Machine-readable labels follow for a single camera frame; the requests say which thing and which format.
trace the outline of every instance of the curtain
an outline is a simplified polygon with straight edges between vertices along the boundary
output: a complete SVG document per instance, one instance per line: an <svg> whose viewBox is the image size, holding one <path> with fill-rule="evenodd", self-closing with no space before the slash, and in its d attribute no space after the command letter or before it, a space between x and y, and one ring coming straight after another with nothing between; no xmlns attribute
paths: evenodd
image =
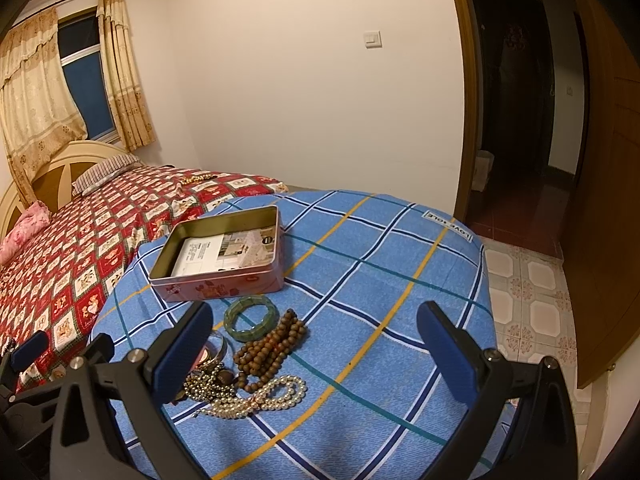
<svg viewBox="0 0 640 480"><path fill-rule="evenodd" d="M0 132L25 206L36 200L38 170L72 140L86 139L60 65L55 8L12 28L0 44Z"/></svg>
<svg viewBox="0 0 640 480"><path fill-rule="evenodd" d="M133 59L124 0L98 0L96 15L102 73L111 115L124 147L132 152L154 142L156 136Z"/></svg>

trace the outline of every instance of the open box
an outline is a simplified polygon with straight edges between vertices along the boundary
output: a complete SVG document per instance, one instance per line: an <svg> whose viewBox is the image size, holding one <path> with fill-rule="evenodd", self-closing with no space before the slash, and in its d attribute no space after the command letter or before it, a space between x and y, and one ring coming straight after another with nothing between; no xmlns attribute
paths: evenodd
<svg viewBox="0 0 640 480"><path fill-rule="evenodd" d="M256 266L172 275L189 238L207 238L265 230L273 236L272 257ZM156 260L149 282L165 301L196 301L275 292L284 283L280 212L274 205L180 222L174 227Z"/></svg>

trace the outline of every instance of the window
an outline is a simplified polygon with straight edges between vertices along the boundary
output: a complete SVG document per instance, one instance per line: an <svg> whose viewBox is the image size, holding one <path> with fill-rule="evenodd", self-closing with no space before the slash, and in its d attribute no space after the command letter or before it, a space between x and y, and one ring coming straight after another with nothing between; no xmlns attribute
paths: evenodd
<svg viewBox="0 0 640 480"><path fill-rule="evenodd" d="M107 102L100 63L100 37L95 9L61 23L58 47L66 85L86 123L88 138L118 140Z"/></svg>

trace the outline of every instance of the wooden headboard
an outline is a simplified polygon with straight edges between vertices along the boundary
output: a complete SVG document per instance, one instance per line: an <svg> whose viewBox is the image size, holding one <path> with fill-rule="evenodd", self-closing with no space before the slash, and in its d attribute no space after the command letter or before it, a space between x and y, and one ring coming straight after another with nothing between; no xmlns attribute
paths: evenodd
<svg viewBox="0 0 640 480"><path fill-rule="evenodd" d="M41 168L33 179L36 197L42 200L52 213L71 202L71 183L82 173L105 158L123 149L96 140L73 140L56 153L51 162ZM0 239L14 227L24 211L18 190L12 182L0 202Z"/></svg>

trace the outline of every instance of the dark door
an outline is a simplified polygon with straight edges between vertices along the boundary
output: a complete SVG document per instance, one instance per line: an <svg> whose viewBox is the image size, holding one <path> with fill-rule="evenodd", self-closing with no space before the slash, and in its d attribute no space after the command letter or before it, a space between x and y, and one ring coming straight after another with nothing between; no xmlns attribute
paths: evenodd
<svg viewBox="0 0 640 480"><path fill-rule="evenodd" d="M542 0L473 0L484 79L482 148L494 164L541 173L551 147L554 69Z"/></svg>
<svg viewBox="0 0 640 480"><path fill-rule="evenodd" d="M578 387L640 332L640 68L597 0L575 0L589 58L589 122L560 241Z"/></svg>

